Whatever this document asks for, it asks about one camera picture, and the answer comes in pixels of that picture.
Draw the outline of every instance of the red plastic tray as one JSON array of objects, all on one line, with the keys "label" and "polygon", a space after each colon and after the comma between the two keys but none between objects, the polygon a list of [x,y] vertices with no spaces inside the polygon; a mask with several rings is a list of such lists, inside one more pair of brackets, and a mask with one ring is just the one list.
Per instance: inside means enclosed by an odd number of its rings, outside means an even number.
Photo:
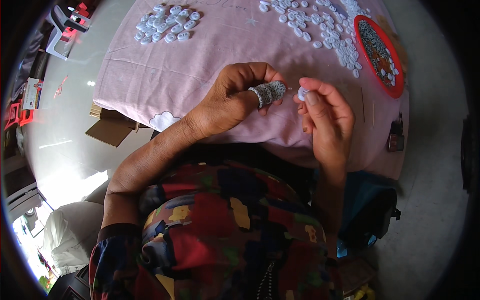
[{"label": "red plastic tray", "polygon": [[[398,75],[395,75],[395,86],[386,86],[383,81],[377,76],[377,71],[375,70],[375,68],[373,67],[373,64],[372,62],[370,61],[370,58],[368,57],[368,54],[367,54],[367,51],[365,51],[365,47],[363,46],[363,43],[361,41],[361,37],[360,37],[360,31],[359,31],[359,27],[358,27],[358,24],[359,24],[359,21],[360,20],[365,20],[368,22],[368,24],[370,24],[374,29],[375,31],[377,32],[378,36],[380,37],[380,39],[382,39],[382,41],[385,43],[385,46],[388,48],[388,50],[390,50],[390,55],[392,56],[392,60],[395,64],[395,67],[396,69],[398,70],[399,74]],[[365,58],[367,59],[367,62],[368,62],[368,65],[370,66],[370,69],[372,70],[373,74],[375,74],[375,77],[377,78],[378,80],[378,83],[382,86],[382,88],[384,88],[384,90],[393,98],[397,99],[397,98],[400,98],[400,96],[402,95],[403,93],[403,86],[404,86],[404,82],[403,82],[403,70],[402,70],[402,65],[400,63],[400,58],[398,57],[398,54],[396,53],[396,50],[395,50],[395,47],[393,46],[392,42],[390,41],[390,39],[388,38],[387,34],[385,33],[385,31],[383,31],[380,26],[375,23],[374,21],[372,21],[372,19],[370,18],[367,18],[366,16],[363,16],[363,15],[358,15],[355,17],[354,21],[353,21],[354,25],[355,25],[355,33],[357,34],[357,41],[358,43],[360,44],[360,48],[363,52],[363,55],[365,56]]]}]

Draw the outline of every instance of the pink tablecloth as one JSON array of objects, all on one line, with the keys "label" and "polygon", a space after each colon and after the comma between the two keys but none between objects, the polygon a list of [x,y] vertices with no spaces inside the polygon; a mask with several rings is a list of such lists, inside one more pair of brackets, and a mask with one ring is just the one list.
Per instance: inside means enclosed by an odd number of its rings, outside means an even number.
[{"label": "pink tablecloth", "polygon": [[[302,132],[297,105],[291,100],[299,87],[299,78],[316,77],[339,87],[357,116],[348,171],[367,169],[398,178],[403,152],[386,153],[385,144],[390,124],[397,118],[401,105],[407,110],[402,112],[408,127],[408,92],[400,99],[389,97],[362,54],[359,62],[364,68],[360,70],[360,78],[355,79],[352,71],[340,66],[334,50],[313,47],[313,41],[323,41],[319,26],[307,23],[304,31],[310,33],[312,41],[306,42],[287,24],[280,23],[280,14],[271,7],[268,12],[261,12],[257,0],[170,0],[167,4],[187,5],[201,13],[202,18],[190,31],[190,40],[170,44],[161,40],[141,45],[133,38],[137,32],[135,26],[143,14],[153,12],[152,7],[157,3],[137,0],[122,21],[98,75],[94,92],[97,105],[115,109],[161,131],[202,100],[225,65],[266,61],[293,88],[284,98],[284,104],[272,107],[266,117],[254,112],[242,124],[209,142],[263,142],[267,150],[287,161],[316,167],[312,138]],[[308,3],[309,7],[298,9],[311,15],[315,13],[314,0]],[[333,3],[342,6],[340,1]],[[374,20],[377,14],[389,19],[382,2],[359,3],[372,10]],[[319,14],[331,12],[327,7],[319,8]],[[343,39],[348,37],[344,32],[341,35]],[[379,156],[382,163],[376,164]]]}]

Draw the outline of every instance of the multicolored shirt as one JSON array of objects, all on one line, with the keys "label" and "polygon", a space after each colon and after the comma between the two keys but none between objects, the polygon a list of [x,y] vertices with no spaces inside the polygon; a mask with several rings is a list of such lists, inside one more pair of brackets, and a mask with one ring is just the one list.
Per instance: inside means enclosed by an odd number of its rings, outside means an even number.
[{"label": "multicolored shirt", "polygon": [[187,164],[141,198],[143,230],[103,228],[90,258],[96,299],[342,299],[311,209],[281,179],[226,161]]}]

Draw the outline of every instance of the person's left hand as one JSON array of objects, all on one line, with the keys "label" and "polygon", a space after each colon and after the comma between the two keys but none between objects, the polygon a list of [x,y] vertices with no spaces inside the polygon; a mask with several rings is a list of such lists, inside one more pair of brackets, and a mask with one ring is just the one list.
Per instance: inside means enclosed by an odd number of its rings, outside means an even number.
[{"label": "person's left hand", "polygon": [[[285,83],[282,75],[266,62],[228,65],[205,98],[185,118],[202,133],[203,138],[228,131],[258,108],[258,97],[248,88],[277,80]],[[280,105],[282,100],[273,104]],[[269,107],[266,105],[258,112],[265,116]]]}]

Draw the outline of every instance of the tiled floor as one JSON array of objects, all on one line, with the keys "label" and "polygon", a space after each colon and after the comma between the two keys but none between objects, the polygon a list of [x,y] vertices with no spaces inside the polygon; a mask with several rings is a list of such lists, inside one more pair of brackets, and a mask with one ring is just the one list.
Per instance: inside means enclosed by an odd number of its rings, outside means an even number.
[{"label": "tiled floor", "polygon": [[[402,219],[392,221],[367,256],[379,269],[379,299],[423,299],[448,263],[463,224],[467,195],[459,145],[465,91],[445,38],[418,1],[384,1],[409,56],[410,131],[399,181]],[[97,121],[88,116],[93,87],[87,82],[96,80],[132,3],[101,2],[92,30],[80,37],[69,60],[51,57],[48,63],[40,109],[24,129],[38,187],[54,208],[83,199],[152,134],[151,129],[130,133],[117,149],[85,135]]]}]

